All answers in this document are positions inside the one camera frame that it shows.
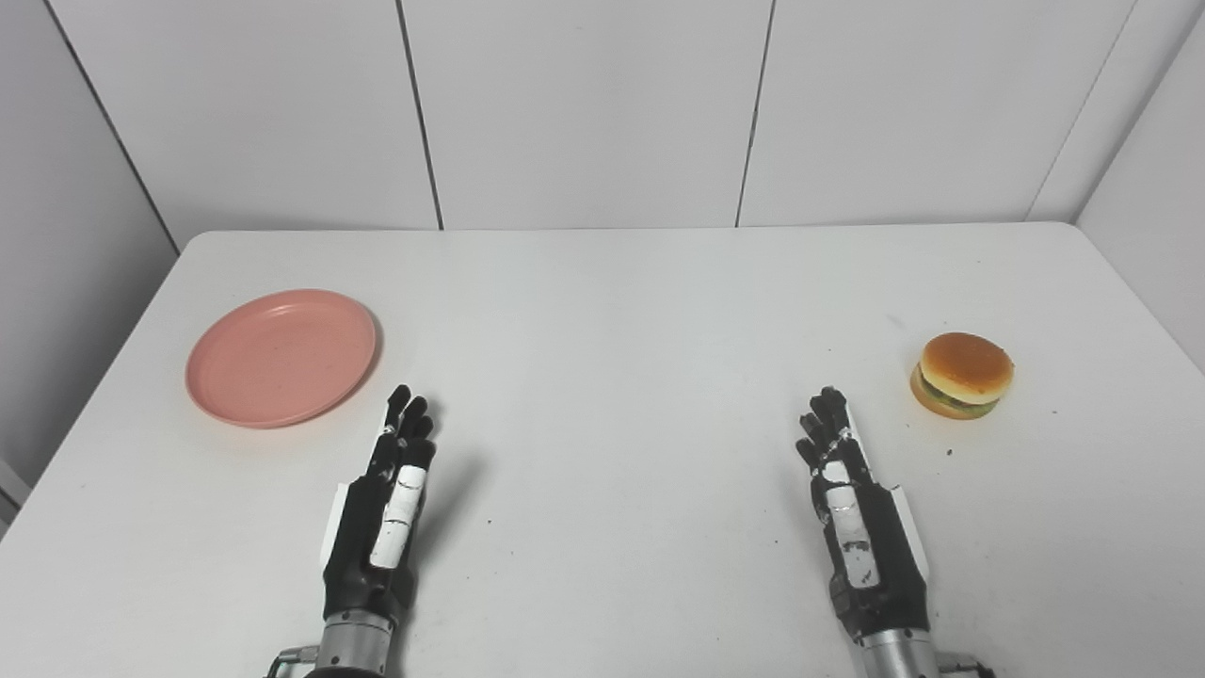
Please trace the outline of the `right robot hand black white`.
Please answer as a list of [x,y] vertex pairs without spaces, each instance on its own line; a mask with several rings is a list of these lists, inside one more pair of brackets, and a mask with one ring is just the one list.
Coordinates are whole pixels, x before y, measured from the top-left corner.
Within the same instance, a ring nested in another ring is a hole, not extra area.
[[875,479],[844,393],[823,387],[800,426],[797,455],[809,464],[811,502],[831,559],[827,595],[844,631],[853,642],[931,631],[928,585],[895,494]]

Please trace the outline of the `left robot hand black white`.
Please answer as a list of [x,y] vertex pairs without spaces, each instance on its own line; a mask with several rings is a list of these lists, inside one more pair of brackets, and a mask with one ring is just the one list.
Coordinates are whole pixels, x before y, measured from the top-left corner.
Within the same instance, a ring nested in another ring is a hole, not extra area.
[[430,440],[435,421],[427,413],[427,399],[400,383],[387,399],[384,421],[365,472],[345,491],[343,512],[324,566],[322,617],[341,619],[345,613],[366,612],[396,626],[412,605],[413,574],[408,566],[376,566],[370,562],[386,506],[394,491],[396,472],[404,466],[429,468],[436,452]]

